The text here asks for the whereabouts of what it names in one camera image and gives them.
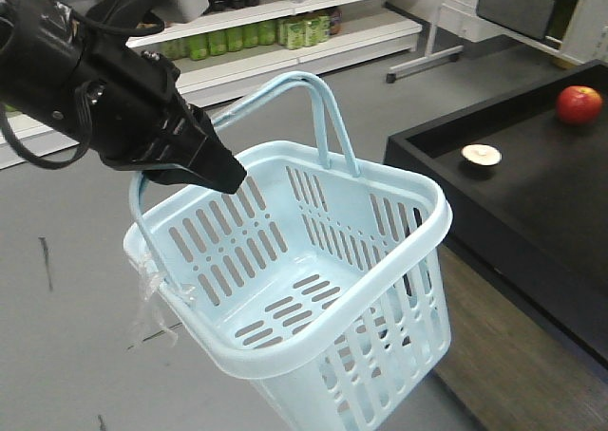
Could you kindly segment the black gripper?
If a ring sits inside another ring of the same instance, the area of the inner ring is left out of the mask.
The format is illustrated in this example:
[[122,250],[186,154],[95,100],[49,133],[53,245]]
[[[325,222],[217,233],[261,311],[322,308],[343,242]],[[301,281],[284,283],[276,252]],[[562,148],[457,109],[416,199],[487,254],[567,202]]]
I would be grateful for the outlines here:
[[232,195],[247,172],[207,113],[180,95],[179,75],[161,55],[95,46],[53,91],[48,124],[116,170]]

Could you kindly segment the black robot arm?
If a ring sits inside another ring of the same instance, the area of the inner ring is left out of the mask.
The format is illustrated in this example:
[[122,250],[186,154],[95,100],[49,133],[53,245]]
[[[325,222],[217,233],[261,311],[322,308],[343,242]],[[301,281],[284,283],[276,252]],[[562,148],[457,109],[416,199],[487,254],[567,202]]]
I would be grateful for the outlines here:
[[58,0],[1,0],[1,104],[158,183],[206,185],[207,134],[176,89],[179,71],[132,37],[188,23],[207,0],[103,0],[88,12]]

